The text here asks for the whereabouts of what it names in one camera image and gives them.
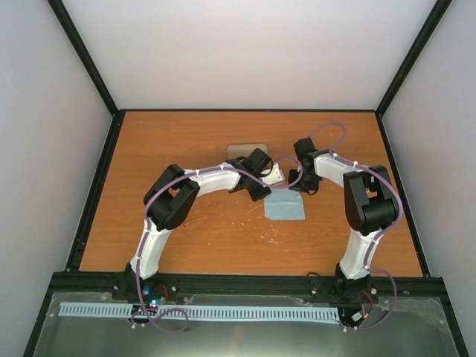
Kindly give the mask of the light blue cleaning cloth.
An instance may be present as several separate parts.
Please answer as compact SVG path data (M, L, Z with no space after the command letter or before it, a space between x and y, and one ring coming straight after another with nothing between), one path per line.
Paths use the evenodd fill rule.
M301 221L306 218L302 196L290 189L272 189L264 199L264 213L271 221Z

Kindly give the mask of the brown fabric sunglasses pouch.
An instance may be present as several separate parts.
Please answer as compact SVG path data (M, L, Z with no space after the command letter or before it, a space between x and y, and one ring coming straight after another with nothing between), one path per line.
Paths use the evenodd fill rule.
M227 148L228 159L247 158L255 149L260 149L265 154L268 154L268 147L263 143L232 144Z

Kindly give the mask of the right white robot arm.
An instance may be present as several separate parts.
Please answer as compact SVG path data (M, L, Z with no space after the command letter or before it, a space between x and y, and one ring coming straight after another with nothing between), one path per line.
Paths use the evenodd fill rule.
M300 169L289 171L292 189L314 195L327 179L344 190L344 211L350 238L337 264L333 291L342 301L369 286L371 262L381 238L402 219L402 201L382 165L364 166L326 149L317 150L311 138L294 144Z

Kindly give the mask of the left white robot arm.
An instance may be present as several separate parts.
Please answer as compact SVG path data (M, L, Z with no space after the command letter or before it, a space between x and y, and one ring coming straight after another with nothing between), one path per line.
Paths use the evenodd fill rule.
M249 156L229 159L213 167L186 170L170 165L144 197L144 228L135 255L126 267L132 278L128 289L138 299L149 298L155 290L152 279L171 233L182 225L197 198L226 190L246 190L252 201L271 193L274 162L261 149Z

